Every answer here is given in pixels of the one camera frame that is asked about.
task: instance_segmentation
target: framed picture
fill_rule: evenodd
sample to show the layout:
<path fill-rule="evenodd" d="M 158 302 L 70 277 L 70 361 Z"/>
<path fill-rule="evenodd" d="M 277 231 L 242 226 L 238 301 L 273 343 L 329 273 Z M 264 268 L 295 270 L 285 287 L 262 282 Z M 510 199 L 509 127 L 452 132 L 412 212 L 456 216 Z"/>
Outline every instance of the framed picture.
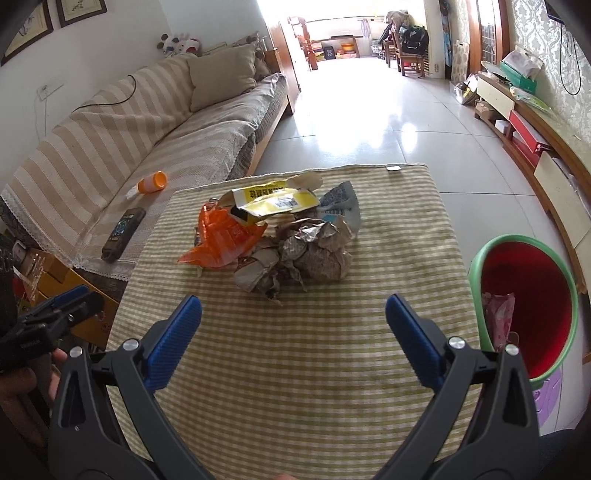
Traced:
<path fill-rule="evenodd" d="M 57 0 L 56 3 L 62 27 L 107 12 L 105 0 Z"/>
<path fill-rule="evenodd" d="M 4 65 L 19 52 L 23 51 L 29 45 L 33 45 L 37 40 L 45 37 L 45 35 L 49 35 L 51 32 L 53 32 L 53 24 L 51 23 L 46 0 L 29 15 L 29 18 L 27 18 L 24 25 L 20 28 L 17 36 L 14 37 L 14 40 L 0 60 L 0 65 Z"/>

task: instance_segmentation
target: finger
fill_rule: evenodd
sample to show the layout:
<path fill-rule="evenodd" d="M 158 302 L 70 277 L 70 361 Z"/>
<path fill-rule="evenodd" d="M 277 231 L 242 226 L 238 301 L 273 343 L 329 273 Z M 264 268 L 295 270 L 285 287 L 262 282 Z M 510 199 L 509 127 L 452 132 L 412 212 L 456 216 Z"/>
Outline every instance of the finger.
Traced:
<path fill-rule="evenodd" d="M 0 400 L 0 406 L 20 435 L 38 447 L 45 445 L 45 440 L 39 433 L 37 425 L 17 397 L 3 398 Z"/>
<path fill-rule="evenodd" d="M 56 348 L 52 353 L 51 353 L 51 358 L 53 360 L 53 363 L 55 363 L 58 367 L 61 367 L 61 365 L 68 360 L 68 354 L 65 353 L 64 350 L 60 349 L 60 348 Z"/>
<path fill-rule="evenodd" d="M 35 373 L 30 368 L 20 368 L 0 376 L 0 398 L 29 393 L 37 386 Z"/>
<path fill-rule="evenodd" d="M 49 382 L 49 398 L 52 400 L 56 399 L 57 395 L 57 387 L 60 385 L 60 376 L 52 372 L 51 373 L 51 380 Z"/>

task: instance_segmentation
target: sofa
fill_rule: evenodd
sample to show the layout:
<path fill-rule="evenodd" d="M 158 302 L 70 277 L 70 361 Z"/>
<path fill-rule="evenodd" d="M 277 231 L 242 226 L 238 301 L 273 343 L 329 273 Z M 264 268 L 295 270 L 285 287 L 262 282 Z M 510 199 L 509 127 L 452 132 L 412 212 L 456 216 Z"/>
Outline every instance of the sofa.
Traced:
<path fill-rule="evenodd" d="M 77 109 L 47 135 L 1 194 L 2 219 L 21 233 L 17 238 L 95 285 L 101 278 L 126 282 L 175 192 L 254 172 L 289 111 L 285 76 L 273 73 L 249 92 L 193 113 L 194 58 L 170 57 L 109 85 L 88 103 L 119 105 Z M 126 198 L 160 170 L 168 175 L 163 191 Z M 103 245 L 134 207 L 147 211 L 144 220 L 121 258 L 104 262 Z M 122 294 L 121 285 L 104 289 L 115 298 Z"/>

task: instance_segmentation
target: red box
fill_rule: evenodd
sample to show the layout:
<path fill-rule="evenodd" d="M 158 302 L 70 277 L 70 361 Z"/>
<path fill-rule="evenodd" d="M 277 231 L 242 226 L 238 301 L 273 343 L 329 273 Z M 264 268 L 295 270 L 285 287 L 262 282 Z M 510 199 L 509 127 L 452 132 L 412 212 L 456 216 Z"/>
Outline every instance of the red box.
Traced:
<path fill-rule="evenodd" d="M 531 153 L 541 155 L 544 150 L 552 150 L 550 144 L 540 135 L 531 123 L 514 110 L 509 114 L 509 122 L 511 122 L 511 125 L 513 125 L 515 130 L 519 132 Z"/>
<path fill-rule="evenodd" d="M 519 134 L 519 132 L 513 133 L 513 138 L 511 139 L 513 144 L 517 147 L 525 158 L 527 158 L 528 162 L 530 162 L 534 167 L 538 166 L 540 162 L 540 153 L 532 153 L 530 148 L 525 144 L 523 137 Z"/>

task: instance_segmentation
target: green bucket rim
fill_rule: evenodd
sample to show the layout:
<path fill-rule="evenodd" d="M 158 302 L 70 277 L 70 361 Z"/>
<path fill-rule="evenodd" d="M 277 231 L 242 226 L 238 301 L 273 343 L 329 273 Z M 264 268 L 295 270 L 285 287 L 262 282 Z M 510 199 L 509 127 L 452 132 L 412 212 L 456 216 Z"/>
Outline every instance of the green bucket rim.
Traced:
<path fill-rule="evenodd" d="M 566 279 L 566 283 L 569 286 L 570 290 L 570 300 L 573 305 L 573 312 L 572 318 L 570 321 L 570 332 L 569 336 L 564 343 L 564 347 L 560 352 L 560 355 L 556 359 L 556 361 L 552 364 L 552 366 L 546 370 L 545 373 L 540 375 L 536 378 L 530 378 L 530 383 L 533 389 L 538 389 L 541 387 L 542 383 L 546 378 L 552 375 L 556 369 L 562 364 L 566 355 L 568 354 L 573 341 L 574 336 L 577 333 L 577 324 L 579 319 L 579 297 L 577 295 L 577 288 L 574 284 L 573 276 L 570 273 L 570 270 L 566 266 L 566 263 L 556 254 L 554 250 L 548 247 L 546 244 L 536 240 L 535 238 L 531 238 L 525 235 L 517 235 L 511 233 L 509 235 L 501 235 L 493 240 L 489 241 L 484 247 L 480 249 L 480 251 L 472 260 L 472 264 L 470 265 L 470 270 L 468 271 L 468 282 L 470 283 L 470 289 L 472 291 L 472 300 L 474 302 L 474 307 L 476 309 L 476 320 L 478 321 L 478 336 L 480 337 L 480 347 L 484 351 L 492 352 L 494 348 L 492 346 L 491 339 L 488 335 L 488 330 L 486 328 L 486 322 L 484 318 L 484 311 L 482 308 L 482 290 L 480 289 L 480 279 L 482 278 L 482 267 L 484 266 L 484 262 L 490 251 L 495 248 L 497 245 L 504 244 L 507 242 L 519 242 L 527 245 L 531 245 L 532 247 L 536 247 L 539 250 L 542 250 L 546 255 L 548 255 L 554 263 L 559 267 L 560 271 L 564 275 Z"/>

